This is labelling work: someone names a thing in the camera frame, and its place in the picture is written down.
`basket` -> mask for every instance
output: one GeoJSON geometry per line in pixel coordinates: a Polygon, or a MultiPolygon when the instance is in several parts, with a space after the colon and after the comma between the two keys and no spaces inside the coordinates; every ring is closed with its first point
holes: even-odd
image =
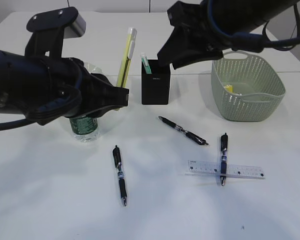
{"type": "Polygon", "coordinates": [[[211,84],[216,106],[231,121],[263,121],[282,101],[285,87],[264,58],[243,51],[236,53],[247,58],[213,61],[211,84]],[[234,93],[227,91],[226,85],[232,85],[234,93]]]}

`black pen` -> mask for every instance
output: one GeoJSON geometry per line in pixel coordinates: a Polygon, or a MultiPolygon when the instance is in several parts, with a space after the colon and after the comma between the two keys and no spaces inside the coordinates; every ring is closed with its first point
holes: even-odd
{"type": "Polygon", "coordinates": [[[115,149],[113,150],[113,157],[114,157],[115,167],[118,169],[118,179],[119,179],[119,187],[120,187],[122,204],[124,206],[126,206],[127,195],[126,195],[126,189],[125,189],[125,180],[124,180],[124,174],[122,171],[122,160],[121,160],[120,149],[118,148],[117,145],[115,146],[115,149]]]}
{"type": "MultiPolygon", "coordinates": [[[[229,137],[225,133],[221,136],[221,152],[222,152],[222,160],[221,160],[221,174],[226,174],[227,169],[227,157],[226,153],[228,151],[228,140],[229,137]]],[[[222,186],[225,185],[226,176],[220,176],[222,186]]]]}
{"type": "Polygon", "coordinates": [[[193,140],[194,142],[196,142],[199,145],[209,145],[203,138],[195,135],[192,132],[186,131],[184,130],[181,126],[177,125],[176,123],[166,119],[165,117],[161,117],[159,116],[159,119],[164,122],[165,124],[169,125],[170,127],[176,129],[179,132],[182,132],[185,134],[185,136],[187,136],[189,139],[193,140]]]}

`clear plastic ruler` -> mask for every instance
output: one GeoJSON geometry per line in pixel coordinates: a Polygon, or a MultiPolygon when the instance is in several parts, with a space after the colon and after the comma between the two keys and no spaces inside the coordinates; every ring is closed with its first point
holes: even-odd
{"type": "Polygon", "coordinates": [[[221,174],[220,162],[205,162],[205,161],[189,161],[189,171],[194,174],[208,174],[215,176],[227,176],[242,179],[265,179],[264,171],[257,166],[241,166],[227,164],[226,174],[221,174]]]}

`black pen holder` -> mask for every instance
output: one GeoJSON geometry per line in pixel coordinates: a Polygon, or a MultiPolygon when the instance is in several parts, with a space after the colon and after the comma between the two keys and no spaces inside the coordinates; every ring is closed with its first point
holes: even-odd
{"type": "Polygon", "coordinates": [[[161,67],[157,60],[149,60],[152,74],[147,74],[143,64],[141,76],[141,98],[143,105],[167,105],[170,92],[170,66],[161,67]]]}

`pen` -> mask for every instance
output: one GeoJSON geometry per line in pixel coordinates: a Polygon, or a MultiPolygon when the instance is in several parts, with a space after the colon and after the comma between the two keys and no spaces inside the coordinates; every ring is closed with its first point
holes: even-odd
{"type": "Polygon", "coordinates": [[[128,30],[128,39],[126,41],[126,46],[123,54],[123,59],[120,66],[119,76],[116,83],[116,86],[125,88],[127,76],[130,69],[131,59],[133,56],[133,51],[135,47],[137,30],[133,27],[130,27],[128,30]]]}
{"type": "MultiPolygon", "coordinates": [[[[229,140],[229,137],[227,136],[226,133],[221,136],[221,152],[222,152],[221,174],[226,174],[226,168],[227,168],[226,153],[228,151],[228,140],[229,140]]],[[[220,178],[221,178],[221,184],[222,184],[222,186],[224,186],[226,176],[220,176],[220,178]]]]}
{"type": "Polygon", "coordinates": [[[177,125],[176,123],[166,119],[165,117],[161,117],[159,116],[159,119],[164,122],[165,124],[169,125],[170,127],[176,129],[179,132],[182,132],[185,134],[185,136],[187,136],[189,139],[191,139],[192,141],[196,142],[199,145],[209,145],[203,138],[195,135],[192,132],[186,131],[184,130],[181,126],[177,125]]]}
{"type": "Polygon", "coordinates": [[[118,148],[117,145],[115,146],[115,149],[113,150],[113,157],[114,157],[115,168],[117,168],[117,170],[118,170],[121,201],[122,201],[122,204],[124,206],[126,206],[127,205],[127,195],[126,195],[126,189],[125,189],[125,180],[124,180],[124,174],[122,171],[122,161],[121,161],[120,149],[118,148]]]}
{"type": "Polygon", "coordinates": [[[148,61],[148,58],[146,57],[146,54],[144,52],[141,53],[141,60],[142,60],[142,63],[143,63],[146,74],[151,74],[152,71],[151,71],[151,68],[150,68],[150,65],[149,65],[149,61],[148,61]]]}

